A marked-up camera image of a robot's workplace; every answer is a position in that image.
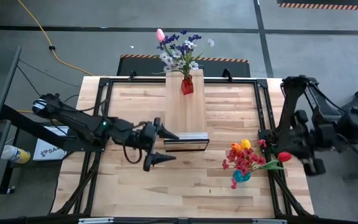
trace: orange striped tape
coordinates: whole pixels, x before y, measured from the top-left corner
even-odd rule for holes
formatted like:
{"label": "orange striped tape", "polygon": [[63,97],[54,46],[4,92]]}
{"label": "orange striped tape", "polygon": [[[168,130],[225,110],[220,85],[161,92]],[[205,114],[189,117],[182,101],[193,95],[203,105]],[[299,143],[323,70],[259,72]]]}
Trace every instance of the orange striped tape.
{"label": "orange striped tape", "polygon": [[[124,54],[121,55],[121,58],[159,58],[156,55],[134,55],[134,54]],[[207,61],[216,61],[216,62],[243,62],[248,63],[248,60],[244,59],[232,59],[232,58],[209,58],[209,57],[201,57],[198,60],[207,60]]]}
{"label": "orange striped tape", "polygon": [[293,7],[299,9],[342,9],[358,10],[358,6],[334,5],[334,4],[305,4],[305,3],[280,3],[280,7]]}

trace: wooden table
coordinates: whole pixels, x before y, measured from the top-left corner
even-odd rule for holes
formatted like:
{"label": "wooden table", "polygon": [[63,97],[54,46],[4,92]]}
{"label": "wooden table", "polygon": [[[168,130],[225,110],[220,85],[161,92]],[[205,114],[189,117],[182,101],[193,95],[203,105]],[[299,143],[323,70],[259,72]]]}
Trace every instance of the wooden table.
{"label": "wooden table", "polygon": [[[281,79],[271,78],[267,81],[275,121],[278,123],[284,101],[279,87]],[[99,77],[84,77],[78,109],[94,105],[98,83]],[[263,94],[261,97],[265,108]],[[211,140],[205,152],[176,152],[173,155],[177,160],[159,164],[147,173],[142,170],[142,162],[132,165],[125,160],[121,146],[112,142],[106,146],[98,172],[93,217],[274,217],[265,170],[253,172],[249,181],[238,184],[237,189],[233,190],[233,170],[222,169],[222,161],[232,142],[246,138],[256,147],[260,127],[254,87],[228,83],[205,84],[205,101]],[[110,105],[109,116],[118,116],[133,123],[152,121],[155,117],[163,120],[165,84],[116,83]],[[265,123],[269,128],[266,116]],[[156,143],[156,151],[163,151],[162,140]],[[63,161],[53,212],[68,200],[77,187],[83,157],[83,152],[75,152]],[[285,175],[288,188],[304,208],[313,213],[301,163],[296,159],[286,162]],[[278,196],[280,208],[284,210],[280,190]]]}

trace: spray can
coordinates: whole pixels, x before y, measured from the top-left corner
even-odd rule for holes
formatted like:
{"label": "spray can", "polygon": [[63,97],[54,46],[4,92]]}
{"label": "spray can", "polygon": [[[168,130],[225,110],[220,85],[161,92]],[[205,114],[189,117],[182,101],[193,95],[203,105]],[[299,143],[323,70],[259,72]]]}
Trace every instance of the spray can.
{"label": "spray can", "polygon": [[24,164],[30,160],[31,153],[19,149],[18,147],[5,145],[1,155],[1,159],[7,159],[12,162]]}

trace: gray floor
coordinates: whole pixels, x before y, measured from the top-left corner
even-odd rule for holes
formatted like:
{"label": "gray floor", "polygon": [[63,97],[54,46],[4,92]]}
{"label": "gray floor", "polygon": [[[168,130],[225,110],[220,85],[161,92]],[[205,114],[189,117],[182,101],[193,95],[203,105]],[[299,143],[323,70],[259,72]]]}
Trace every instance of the gray floor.
{"label": "gray floor", "polygon": [[[266,29],[358,30],[358,11],[289,9],[279,8],[274,0],[259,2]],[[48,26],[257,28],[252,0],[26,0],[24,3],[42,25]],[[0,24],[34,22],[17,1],[0,0]],[[114,75],[121,54],[158,53],[155,34],[151,32],[48,34],[62,60],[95,75]],[[216,43],[205,56],[248,59],[252,77],[266,77],[259,34],[202,35]],[[267,44],[275,78],[299,74],[316,77],[320,88],[339,105],[347,103],[358,90],[358,35],[267,35]],[[10,45],[23,48],[23,61],[81,85],[84,74],[56,62],[41,32],[0,30],[0,47]],[[19,66],[42,93],[59,92],[65,98],[79,91],[22,63]],[[17,110],[29,110],[36,98],[17,72],[7,103]],[[305,101],[299,107],[306,108]],[[324,218],[358,220],[358,180],[342,180],[343,175],[358,171],[357,156],[352,152],[324,152],[318,156],[326,161],[327,173],[308,178],[315,213]],[[0,218],[47,214],[58,171],[59,167],[15,171],[13,183],[17,192],[0,195]]]}

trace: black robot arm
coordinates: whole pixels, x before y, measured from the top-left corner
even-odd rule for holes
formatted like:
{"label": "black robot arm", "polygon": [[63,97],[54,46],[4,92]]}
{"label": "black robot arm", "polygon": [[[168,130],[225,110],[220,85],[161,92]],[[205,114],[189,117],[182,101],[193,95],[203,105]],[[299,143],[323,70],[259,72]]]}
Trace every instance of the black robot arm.
{"label": "black robot arm", "polygon": [[[174,156],[154,152],[157,136],[160,138],[178,139],[176,135],[164,128],[160,118],[155,118],[153,123],[151,121],[144,121],[135,126],[133,123],[117,117],[108,118],[105,115],[91,116],[84,113],[84,111],[64,104],[60,101],[58,94],[42,95],[38,100],[34,101],[32,109],[37,116],[55,119],[67,125],[70,130],[75,132],[76,138],[67,141],[81,141],[85,145],[83,147],[84,151],[93,151],[95,147],[104,149],[107,140],[111,138],[115,144],[123,146],[125,154],[126,147],[139,149],[140,158],[132,163],[140,161],[142,156],[141,150],[144,150],[147,153],[143,166],[145,171],[149,171],[150,166],[160,162],[176,159]],[[140,126],[143,126],[142,129],[134,130],[134,128]]]}
{"label": "black robot arm", "polygon": [[[315,151],[352,148],[358,143],[358,107],[342,109],[330,101],[318,88],[314,78],[303,75],[287,77],[281,84],[285,102],[280,122],[275,131],[264,139],[274,146],[274,153],[287,151],[303,164],[307,175],[325,173],[321,159],[314,157]],[[304,110],[296,109],[301,95],[305,95],[313,112],[311,122],[314,129],[308,129],[308,117]],[[328,105],[330,102],[339,111]]]}

